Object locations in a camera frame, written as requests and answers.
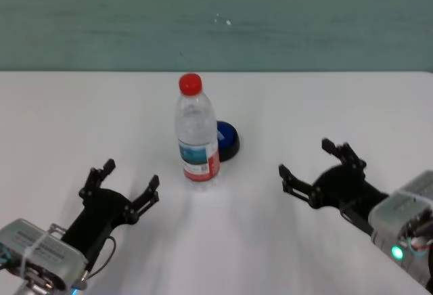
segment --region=white table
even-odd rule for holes
[[[313,182],[337,164],[321,150],[329,137],[367,161],[373,186],[399,188],[433,167],[433,75],[203,74],[218,118],[242,136],[206,192],[181,172],[178,77],[0,73],[0,226],[69,226],[88,170],[111,157],[104,187],[133,197],[156,173],[160,202],[115,231],[118,250],[86,294],[427,294],[337,210],[284,194],[277,168]],[[0,284],[13,294],[20,280],[3,272]]]

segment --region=blue cap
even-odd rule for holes
[[[219,160],[224,162],[234,157],[240,148],[239,135],[228,122],[218,121]]]

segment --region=red and white label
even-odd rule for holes
[[[197,182],[215,177],[219,172],[218,140],[206,145],[187,145],[179,141],[185,176]]]

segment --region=plastic bottle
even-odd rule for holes
[[[219,172],[217,118],[199,75],[183,75],[179,88],[175,127],[183,172],[192,181],[211,180]]]

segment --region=teal wall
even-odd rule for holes
[[[0,69],[433,70],[433,0],[0,0]]]

